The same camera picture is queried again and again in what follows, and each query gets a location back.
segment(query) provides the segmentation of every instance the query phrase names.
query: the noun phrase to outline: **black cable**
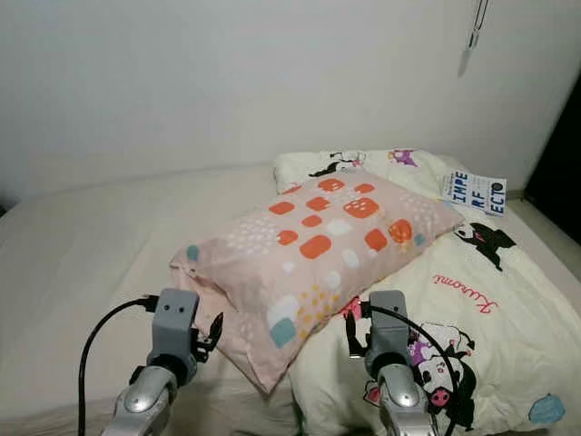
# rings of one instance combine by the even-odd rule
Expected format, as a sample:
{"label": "black cable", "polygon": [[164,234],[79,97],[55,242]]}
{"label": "black cable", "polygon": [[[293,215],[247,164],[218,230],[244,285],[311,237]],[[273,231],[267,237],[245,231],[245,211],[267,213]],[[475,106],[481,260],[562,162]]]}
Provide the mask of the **black cable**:
{"label": "black cable", "polygon": [[487,9],[488,9],[488,0],[486,0],[486,2],[484,3],[484,8],[482,8],[482,2],[484,2],[485,0],[480,0],[478,2],[478,10],[476,11],[476,18],[474,19],[474,29],[480,31],[480,29],[482,29],[482,25],[484,24],[484,17],[487,14]]}
{"label": "black cable", "polygon": [[[442,357],[442,359],[444,359],[444,363],[446,364],[446,367],[448,368],[448,373],[450,375],[450,379],[452,380],[451,398],[456,399],[455,394],[458,391],[458,382],[453,375],[454,368],[452,368],[452,363],[450,362],[450,359],[446,355],[446,352],[444,352],[444,349],[439,345],[439,343],[434,338],[432,338],[428,332],[426,332],[424,329],[422,329],[420,326],[418,326],[416,323],[414,323],[412,320],[408,319],[407,317],[403,316],[402,314],[397,313],[397,312],[393,312],[389,309],[385,309],[383,307],[378,307],[378,306],[370,305],[369,308],[374,312],[379,312],[379,313],[383,313],[384,315],[392,316],[393,318],[397,318],[398,320],[406,323],[409,327],[411,327],[412,329],[414,329],[418,333],[421,333],[429,341],[429,343],[436,350],[438,350],[440,356]],[[452,418],[450,418],[450,424],[448,425],[448,428],[446,429],[445,436],[452,435],[452,432],[454,431],[454,427],[456,426],[456,413],[457,412],[458,412],[458,408],[455,408],[454,413],[452,415]]]}
{"label": "black cable", "polygon": [[101,330],[101,328],[105,325],[107,321],[115,316],[115,314],[119,313],[127,309],[128,307],[132,306],[143,306],[147,312],[154,312],[155,306],[157,305],[158,300],[157,295],[148,295],[145,298],[139,298],[137,300],[131,300],[129,302],[124,302],[123,304],[118,305],[114,309],[112,309],[109,313],[107,313],[101,320],[94,326],[93,331],[89,334],[87,341],[84,343],[83,352],[81,353],[81,364],[79,365],[79,421],[77,426],[77,434],[78,436],[84,436],[85,432],[85,414],[86,414],[86,406],[85,406],[85,399],[84,399],[84,369],[87,364],[87,357],[89,356],[89,350],[91,349],[91,345],[93,344],[93,340],[97,333]]}

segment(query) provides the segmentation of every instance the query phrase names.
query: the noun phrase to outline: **white bed sheet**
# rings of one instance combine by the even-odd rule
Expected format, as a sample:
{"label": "white bed sheet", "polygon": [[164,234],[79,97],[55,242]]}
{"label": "white bed sheet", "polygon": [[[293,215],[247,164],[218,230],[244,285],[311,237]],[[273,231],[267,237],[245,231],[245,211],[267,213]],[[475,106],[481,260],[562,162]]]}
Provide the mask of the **white bed sheet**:
{"label": "white bed sheet", "polygon": [[[101,316],[171,285],[168,262],[179,247],[243,213],[249,196],[259,203],[274,192],[269,166],[242,167],[48,195],[5,215],[0,220],[0,433],[73,431],[80,351]],[[142,309],[131,309],[103,328],[87,366],[90,401],[114,398],[134,367],[143,364],[151,348],[151,320]],[[96,431],[112,403],[91,404],[88,416],[94,417]],[[263,399],[218,351],[181,391],[172,413],[170,427],[177,434],[298,431],[288,378]]]}

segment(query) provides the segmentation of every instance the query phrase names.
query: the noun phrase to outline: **pillow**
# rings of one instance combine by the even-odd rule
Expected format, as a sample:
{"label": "pillow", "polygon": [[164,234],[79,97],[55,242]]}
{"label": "pillow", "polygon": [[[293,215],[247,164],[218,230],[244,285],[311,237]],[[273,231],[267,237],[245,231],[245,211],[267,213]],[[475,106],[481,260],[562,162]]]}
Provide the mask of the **pillow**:
{"label": "pillow", "polygon": [[268,392],[311,332],[461,221],[370,173],[338,173],[188,246],[172,267],[179,287],[200,294],[201,319],[224,311],[219,347]]}

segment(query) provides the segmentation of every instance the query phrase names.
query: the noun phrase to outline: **wall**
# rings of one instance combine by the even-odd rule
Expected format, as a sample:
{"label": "wall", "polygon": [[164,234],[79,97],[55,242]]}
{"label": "wall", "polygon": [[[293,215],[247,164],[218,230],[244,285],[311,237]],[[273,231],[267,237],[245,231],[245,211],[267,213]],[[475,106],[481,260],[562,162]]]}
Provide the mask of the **wall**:
{"label": "wall", "polygon": [[0,195],[421,147],[526,183],[575,81],[581,2],[5,0]]}

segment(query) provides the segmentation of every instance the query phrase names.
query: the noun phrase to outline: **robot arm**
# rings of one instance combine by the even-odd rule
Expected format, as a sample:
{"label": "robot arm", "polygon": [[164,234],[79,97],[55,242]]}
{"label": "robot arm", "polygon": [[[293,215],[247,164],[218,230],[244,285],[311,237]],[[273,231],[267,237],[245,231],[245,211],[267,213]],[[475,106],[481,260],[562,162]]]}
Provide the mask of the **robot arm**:
{"label": "robot arm", "polygon": [[346,320],[350,357],[365,357],[367,372],[378,382],[379,416],[388,436],[437,436],[436,423],[428,413],[428,398],[414,382],[409,367],[409,327],[384,313],[372,312],[371,306],[407,316],[406,302],[400,291],[380,291],[372,292],[369,302],[361,304],[363,316],[371,318],[367,348],[355,337],[352,312]]}
{"label": "robot arm", "polygon": [[153,349],[147,366],[138,367],[117,398],[113,418],[103,436],[157,436],[170,418],[179,387],[189,383],[197,362],[206,362],[222,335],[222,314],[208,338],[198,340],[192,328],[198,310],[195,292],[164,289],[153,316]]}

